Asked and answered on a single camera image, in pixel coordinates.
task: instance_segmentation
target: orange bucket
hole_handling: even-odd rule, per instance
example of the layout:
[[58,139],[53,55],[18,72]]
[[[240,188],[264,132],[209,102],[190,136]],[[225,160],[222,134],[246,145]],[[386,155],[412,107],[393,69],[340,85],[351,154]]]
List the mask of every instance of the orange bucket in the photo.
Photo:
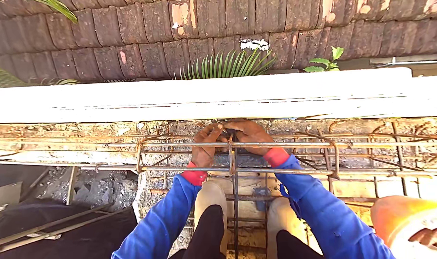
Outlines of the orange bucket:
[[418,231],[437,229],[437,200],[388,196],[377,200],[371,209],[377,236],[383,239],[396,258],[437,258],[437,252],[418,242],[409,242]]

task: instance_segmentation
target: black pants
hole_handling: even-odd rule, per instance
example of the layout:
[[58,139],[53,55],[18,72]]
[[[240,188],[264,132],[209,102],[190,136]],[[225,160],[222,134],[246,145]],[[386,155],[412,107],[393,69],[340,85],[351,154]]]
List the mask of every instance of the black pants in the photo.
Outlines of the black pants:
[[[222,207],[209,206],[198,222],[195,234],[187,249],[181,249],[171,259],[223,259],[220,252],[220,243],[224,235]],[[286,230],[276,235],[278,245],[278,259],[319,259],[323,258],[316,251],[304,244],[300,239]]]

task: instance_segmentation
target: beige work boot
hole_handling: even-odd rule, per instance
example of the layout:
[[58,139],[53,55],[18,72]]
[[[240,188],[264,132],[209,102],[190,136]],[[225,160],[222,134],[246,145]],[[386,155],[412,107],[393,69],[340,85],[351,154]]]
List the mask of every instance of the beige work boot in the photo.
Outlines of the beige work boot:
[[267,259],[278,258],[276,235],[280,230],[287,230],[291,235],[306,243],[307,232],[305,225],[297,218],[295,211],[290,207],[289,199],[285,197],[275,199],[268,211],[268,247]]
[[227,206],[226,206],[226,197],[222,188],[216,184],[213,180],[206,181],[202,184],[202,189],[199,191],[198,196],[196,197],[195,202],[195,230],[196,226],[198,226],[199,219],[201,218],[202,213],[210,206],[210,205],[220,205],[223,211],[223,226],[224,226],[224,235],[222,238],[222,242],[220,243],[220,252],[226,256],[226,246],[228,244],[227,239]]

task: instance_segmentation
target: palm frond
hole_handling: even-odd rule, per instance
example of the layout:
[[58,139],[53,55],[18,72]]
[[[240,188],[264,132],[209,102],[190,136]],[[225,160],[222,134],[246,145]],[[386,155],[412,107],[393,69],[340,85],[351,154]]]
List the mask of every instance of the palm frond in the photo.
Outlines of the palm frond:
[[70,11],[70,9],[68,9],[68,7],[66,7],[66,5],[64,5],[59,0],[34,0],[34,1],[37,1],[37,2],[45,4],[45,5],[48,5],[50,8],[52,8],[52,9],[58,11],[59,13],[65,15],[73,23],[77,23],[77,18],[75,16],[75,14],[73,14],[72,11]]
[[0,88],[2,87],[16,87],[26,86],[27,83],[13,76],[6,70],[0,68]]
[[182,80],[262,75],[276,60],[275,57],[269,60],[271,56],[271,50],[259,51],[258,49],[249,56],[245,51],[236,55],[236,50],[233,50],[226,54],[225,59],[224,53],[207,55],[202,61],[196,59],[192,64],[185,64],[183,69],[179,69],[179,75]]

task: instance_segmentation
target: person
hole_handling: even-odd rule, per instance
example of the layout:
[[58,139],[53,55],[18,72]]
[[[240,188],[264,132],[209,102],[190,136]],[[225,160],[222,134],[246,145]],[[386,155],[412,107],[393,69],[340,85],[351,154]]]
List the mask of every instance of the person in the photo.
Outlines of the person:
[[[274,142],[252,121],[228,121],[211,124],[200,131],[194,141],[211,143],[224,139],[223,128],[236,130],[239,142]],[[247,147],[263,156],[272,168],[302,169],[298,160],[283,148]],[[211,167],[214,147],[192,147],[189,168]],[[383,241],[359,219],[345,203],[327,191],[310,175],[275,174],[284,185],[287,198],[277,198],[268,212],[268,258],[321,258],[322,256],[291,234],[296,217],[304,219],[318,241],[324,257],[394,258]],[[195,232],[187,249],[172,259],[226,258],[226,202],[221,188],[213,181],[203,182],[205,171],[184,171],[175,175],[172,188],[139,222],[134,231],[113,252],[112,259],[168,257],[173,242],[186,224],[195,206]]]

